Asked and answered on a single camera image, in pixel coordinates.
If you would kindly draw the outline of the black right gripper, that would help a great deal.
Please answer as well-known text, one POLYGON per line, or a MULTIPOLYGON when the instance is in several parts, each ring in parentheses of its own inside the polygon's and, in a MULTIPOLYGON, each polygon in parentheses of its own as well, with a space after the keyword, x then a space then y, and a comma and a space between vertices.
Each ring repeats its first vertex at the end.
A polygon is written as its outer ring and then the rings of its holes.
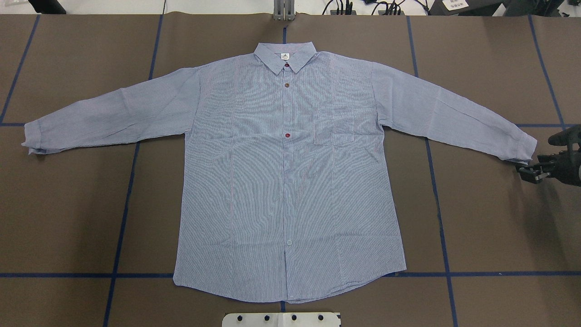
POLYGON ((539 155, 539 164, 541 168, 517 163, 515 169, 521 180, 532 184, 541 183, 544 173, 547 178, 556 178, 563 184, 581 186, 581 152, 579 150, 564 150, 557 154, 539 155))

